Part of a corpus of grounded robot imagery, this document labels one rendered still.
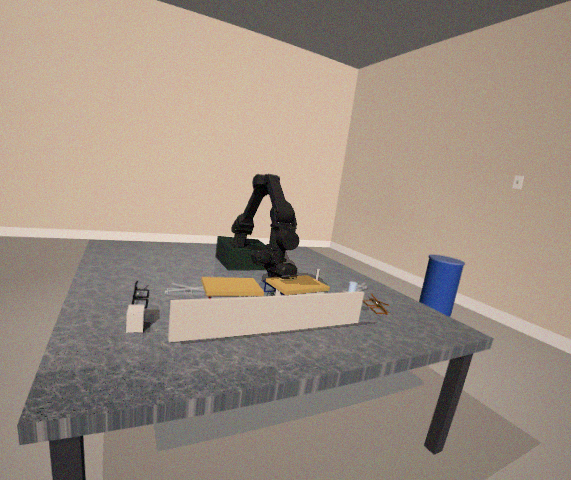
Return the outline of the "brown box with cream top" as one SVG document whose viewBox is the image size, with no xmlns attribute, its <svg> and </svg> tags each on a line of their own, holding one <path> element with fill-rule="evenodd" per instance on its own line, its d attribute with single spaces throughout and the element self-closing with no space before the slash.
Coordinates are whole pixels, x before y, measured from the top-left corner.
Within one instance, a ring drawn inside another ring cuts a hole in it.
<svg viewBox="0 0 571 480">
<path fill-rule="evenodd" d="M 128 305 L 126 333 L 143 332 L 144 305 Z"/>
</svg>

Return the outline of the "black glasses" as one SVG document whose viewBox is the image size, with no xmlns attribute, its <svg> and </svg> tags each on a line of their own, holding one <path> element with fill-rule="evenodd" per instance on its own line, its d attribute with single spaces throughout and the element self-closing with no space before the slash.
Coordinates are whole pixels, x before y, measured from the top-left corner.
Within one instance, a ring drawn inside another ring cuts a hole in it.
<svg viewBox="0 0 571 480">
<path fill-rule="evenodd" d="M 131 305 L 140 305 L 143 304 L 144 308 L 147 306 L 147 299 L 136 299 L 136 298 L 148 298 L 149 289 L 137 289 L 136 284 L 138 281 L 135 282 L 135 291 L 132 299 Z"/>
</svg>

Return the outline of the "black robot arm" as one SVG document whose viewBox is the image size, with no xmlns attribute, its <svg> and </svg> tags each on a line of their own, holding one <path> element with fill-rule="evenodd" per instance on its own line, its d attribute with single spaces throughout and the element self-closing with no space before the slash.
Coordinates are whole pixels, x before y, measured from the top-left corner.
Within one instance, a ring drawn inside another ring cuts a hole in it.
<svg viewBox="0 0 571 480">
<path fill-rule="evenodd" d="M 256 174 L 252 180 L 253 192 L 248 201 L 244 212 L 236 218 L 231 231 L 234 234 L 232 246 L 238 248 L 247 248 L 247 235 L 251 235 L 254 222 L 254 215 L 264 196 L 270 196 L 272 208 L 270 210 L 270 218 L 272 221 L 270 241 L 279 244 L 287 250 L 294 250 L 299 245 L 299 236 L 295 233 L 297 229 L 297 221 L 292 205 L 286 201 L 280 184 L 280 177 L 274 174 Z M 290 224 L 291 223 L 291 224 Z M 273 248 L 268 250 L 265 246 L 264 250 L 251 254 L 252 263 L 260 266 L 264 263 L 275 263 L 275 254 Z"/>
</svg>

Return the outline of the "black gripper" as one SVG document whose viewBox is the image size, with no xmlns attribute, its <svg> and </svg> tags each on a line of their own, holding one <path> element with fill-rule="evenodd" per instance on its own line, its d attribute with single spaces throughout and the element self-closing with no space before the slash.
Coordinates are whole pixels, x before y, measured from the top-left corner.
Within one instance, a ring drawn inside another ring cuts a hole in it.
<svg viewBox="0 0 571 480">
<path fill-rule="evenodd" d="M 267 244 L 266 246 L 268 246 L 268 250 L 270 250 L 270 248 L 273 248 L 274 250 L 274 254 L 275 254 L 275 263 L 264 263 L 264 265 L 262 265 L 268 273 L 268 278 L 275 278 L 275 277 L 281 277 L 282 275 L 296 275 L 297 274 L 297 267 L 291 263 L 283 263 L 286 262 L 287 259 L 284 258 L 285 256 L 285 249 L 284 247 L 282 247 L 279 244 L 274 244 L 269 242 L 269 244 Z"/>
</svg>

